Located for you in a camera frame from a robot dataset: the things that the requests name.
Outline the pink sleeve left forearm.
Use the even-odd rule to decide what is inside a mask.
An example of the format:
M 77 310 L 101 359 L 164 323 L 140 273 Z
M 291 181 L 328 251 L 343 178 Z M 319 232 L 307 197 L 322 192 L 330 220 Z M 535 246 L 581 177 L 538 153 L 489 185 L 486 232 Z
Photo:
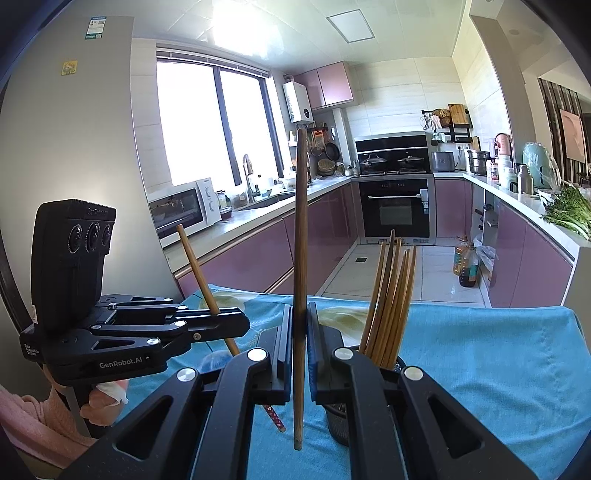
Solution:
M 73 415 L 59 396 L 63 387 L 46 368 L 43 373 L 51 385 L 46 400 L 19 396 L 1 387 L 1 424 L 19 450 L 64 469 L 85 453 L 95 439 L 79 433 Z

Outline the person's left hand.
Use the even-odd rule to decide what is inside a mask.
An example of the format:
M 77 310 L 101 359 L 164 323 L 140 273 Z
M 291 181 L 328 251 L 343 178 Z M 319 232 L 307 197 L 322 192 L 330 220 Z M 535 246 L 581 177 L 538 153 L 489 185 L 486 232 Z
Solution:
M 94 387 L 86 400 L 78 400 L 71 387 L 56 382 L 48 367 L 42 367 L 51 385 L 48 400 L 43 403 L 44 422 L 47 426 L 74 424 L 77 420 L 88 421 L 99 427 L 111 426 L 126 405 L 127 380 L 107 382 Z

